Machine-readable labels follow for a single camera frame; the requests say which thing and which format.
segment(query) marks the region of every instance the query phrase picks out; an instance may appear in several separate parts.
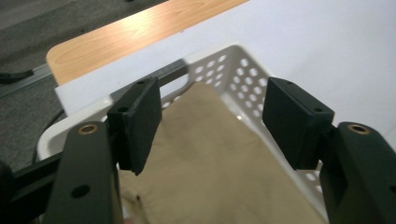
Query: beige cloth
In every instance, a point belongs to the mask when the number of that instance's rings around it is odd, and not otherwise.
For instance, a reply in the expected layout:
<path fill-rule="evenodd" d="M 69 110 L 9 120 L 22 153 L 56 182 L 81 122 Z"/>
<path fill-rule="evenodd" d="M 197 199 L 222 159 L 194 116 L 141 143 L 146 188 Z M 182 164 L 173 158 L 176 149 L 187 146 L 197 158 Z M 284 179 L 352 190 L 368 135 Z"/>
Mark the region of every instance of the beige cloth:
<path fill-rule="evenodd" d="M 143 209 L 151 224 L 325 223 L 262 140 L 203 83 L 163 111 L 143 173 L 121 171 L 120 188 L 124 205 Z"/>

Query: black bracket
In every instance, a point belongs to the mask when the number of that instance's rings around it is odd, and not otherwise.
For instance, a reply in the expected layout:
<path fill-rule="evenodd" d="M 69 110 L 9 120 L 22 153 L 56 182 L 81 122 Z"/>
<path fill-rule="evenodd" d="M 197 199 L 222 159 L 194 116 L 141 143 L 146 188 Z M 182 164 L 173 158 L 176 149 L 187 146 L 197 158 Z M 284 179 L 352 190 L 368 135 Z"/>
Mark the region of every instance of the black bracket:
<path fill-rule="evenodd" d="M 374 129 L 332 126 L 329 107 L 270 77 L 262 120 L 293 169 L 316 169 L 331 223 L 396 223 L 396 154 Z"/>

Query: gray carpet floor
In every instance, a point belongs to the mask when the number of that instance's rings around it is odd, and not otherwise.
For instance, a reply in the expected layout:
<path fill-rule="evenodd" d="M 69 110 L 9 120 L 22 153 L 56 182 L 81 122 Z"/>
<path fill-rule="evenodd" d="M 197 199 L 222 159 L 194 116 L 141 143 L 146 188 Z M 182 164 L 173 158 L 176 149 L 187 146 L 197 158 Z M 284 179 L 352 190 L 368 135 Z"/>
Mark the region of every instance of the gray carpet floor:
<path fill-rule="evenodd" d="M 53 46 L 162 2 L 77 0 L 0 30 L 0 72 L 33 69 L 46 62 Z M 56 86 L 46 77 L 0 98 L 0 160 L 13 171 L 30 164 L 43 128 L 62 109 Z"/>

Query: perforated basket wall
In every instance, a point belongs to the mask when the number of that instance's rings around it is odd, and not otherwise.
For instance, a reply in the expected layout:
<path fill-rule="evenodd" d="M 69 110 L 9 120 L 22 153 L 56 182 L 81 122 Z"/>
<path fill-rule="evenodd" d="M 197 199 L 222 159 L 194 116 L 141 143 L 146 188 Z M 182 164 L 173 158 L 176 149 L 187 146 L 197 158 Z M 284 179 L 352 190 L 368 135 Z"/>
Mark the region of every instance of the perforated basket wall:
<path fill-rule="evenodd" d="M 215 88 L 235 115 L 252 128 L 262 139 L 270 135 L 262 123 L 262 109 L 265 100 L 267 80 L 270 75 L 243 48 L 230 46 L 210 55 L 202 56 L 189 64 L 187 83 L 163 98 L 166 108 L 193 82 L 204 82 Z M 297 183 L 308 200 L 327 217 L 322 189 L 316 171 L 292 171 L 279 148 L 273 151 L 288 169 L 290 177 Z"/>

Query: white table surface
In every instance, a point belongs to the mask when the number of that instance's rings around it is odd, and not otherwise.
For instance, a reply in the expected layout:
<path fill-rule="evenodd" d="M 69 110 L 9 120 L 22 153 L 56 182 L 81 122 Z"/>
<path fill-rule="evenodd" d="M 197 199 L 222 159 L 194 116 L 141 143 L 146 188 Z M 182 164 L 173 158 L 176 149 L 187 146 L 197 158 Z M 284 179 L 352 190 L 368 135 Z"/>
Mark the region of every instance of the white table surface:
<path fill-rule="evenodd" d="M 56 92 L 71 115 L 173 61 L 235 42 L 333 109 L 334 125 L 366 124 L 396 148 L 396 1 L 390 0 L 250 0 Z"/>

